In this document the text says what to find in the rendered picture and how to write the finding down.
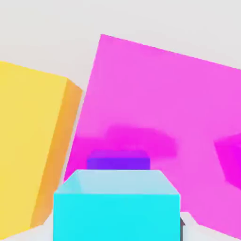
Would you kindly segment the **large magenta box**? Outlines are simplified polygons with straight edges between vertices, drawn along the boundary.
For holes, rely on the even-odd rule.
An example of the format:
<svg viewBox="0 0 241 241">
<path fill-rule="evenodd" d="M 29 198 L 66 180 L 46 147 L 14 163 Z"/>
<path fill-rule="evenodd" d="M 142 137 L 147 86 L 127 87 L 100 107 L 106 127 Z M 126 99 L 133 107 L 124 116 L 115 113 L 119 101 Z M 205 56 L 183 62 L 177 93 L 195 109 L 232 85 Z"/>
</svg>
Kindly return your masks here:
<svg viewBox="0 0 241 241">
<path fill-rule="evenodd" d="M 147 152 L 201 225 L 241 239 L 241 70 L 102 35 L 70 158 Z"/>
</svg>

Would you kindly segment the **small cyan cube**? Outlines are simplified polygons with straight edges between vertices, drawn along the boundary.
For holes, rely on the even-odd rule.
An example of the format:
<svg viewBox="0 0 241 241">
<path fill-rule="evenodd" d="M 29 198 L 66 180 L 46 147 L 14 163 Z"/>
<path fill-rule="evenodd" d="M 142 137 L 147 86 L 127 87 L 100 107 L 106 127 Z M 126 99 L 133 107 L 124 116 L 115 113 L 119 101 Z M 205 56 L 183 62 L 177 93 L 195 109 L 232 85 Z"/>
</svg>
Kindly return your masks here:
<svg viewBox="0 0 241 241">
<path fill-rule="evenodd" d="M 77 170 L 54 193 L 53 241 L 180 241 L 180 195 L 159 170 Z"/>
</svg>

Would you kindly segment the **small purple cube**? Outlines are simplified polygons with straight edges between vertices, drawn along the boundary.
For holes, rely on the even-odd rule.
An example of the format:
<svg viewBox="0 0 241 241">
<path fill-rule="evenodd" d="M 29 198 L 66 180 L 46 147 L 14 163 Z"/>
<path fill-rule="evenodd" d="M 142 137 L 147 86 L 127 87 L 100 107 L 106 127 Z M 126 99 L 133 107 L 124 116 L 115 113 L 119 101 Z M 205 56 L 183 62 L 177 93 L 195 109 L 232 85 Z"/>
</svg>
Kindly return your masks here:
<svg viewBox="0 0 241 241">
<path fill-rule="evenodd" d="M 141 150 L 95 150 L 87 158 L 87 169 L 149 170 L 150 157 Z"/>
</svg>

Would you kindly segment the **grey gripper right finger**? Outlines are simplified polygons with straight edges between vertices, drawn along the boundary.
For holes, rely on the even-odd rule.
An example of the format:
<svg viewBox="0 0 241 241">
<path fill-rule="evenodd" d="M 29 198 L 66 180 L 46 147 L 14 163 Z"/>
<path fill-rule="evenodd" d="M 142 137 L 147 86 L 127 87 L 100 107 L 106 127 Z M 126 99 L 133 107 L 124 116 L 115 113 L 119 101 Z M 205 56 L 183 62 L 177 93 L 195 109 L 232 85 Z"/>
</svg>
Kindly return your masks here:
<svg viewBox="0 0 241 241">
<path fill-rule="evenodd" d="M 219 231 L 199 225 L 189 212 L 180 212 L 180 241 L 241 241 Z"/>
</svg>

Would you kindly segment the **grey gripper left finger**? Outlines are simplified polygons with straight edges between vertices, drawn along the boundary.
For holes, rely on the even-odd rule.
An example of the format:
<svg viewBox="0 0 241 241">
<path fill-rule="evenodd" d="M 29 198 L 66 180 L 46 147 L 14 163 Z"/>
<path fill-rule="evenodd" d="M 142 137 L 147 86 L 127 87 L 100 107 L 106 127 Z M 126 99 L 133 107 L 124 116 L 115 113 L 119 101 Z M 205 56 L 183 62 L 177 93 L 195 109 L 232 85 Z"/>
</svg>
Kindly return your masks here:
<svg viewBox="0 0 241 241">
<path fill-rule="evenodd" d="M 2 241 L 53 241 L 53 212 L 50 213 L 44 224 L 5 238 Z"/>
</svg>

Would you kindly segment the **large yellow box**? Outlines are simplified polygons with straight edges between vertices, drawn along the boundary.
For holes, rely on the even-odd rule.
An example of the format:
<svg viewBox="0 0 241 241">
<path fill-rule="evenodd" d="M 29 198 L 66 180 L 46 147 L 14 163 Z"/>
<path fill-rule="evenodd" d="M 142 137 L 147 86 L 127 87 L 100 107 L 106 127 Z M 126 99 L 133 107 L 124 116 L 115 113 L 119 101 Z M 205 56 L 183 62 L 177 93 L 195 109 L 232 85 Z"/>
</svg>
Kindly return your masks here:
<svg viewBox="0 0 241 241">
<path fill-rule="evenodd" d="M 0 240 L 50 215 L 81 95 L 66 77 L 0 61 Z"/>
</svg>

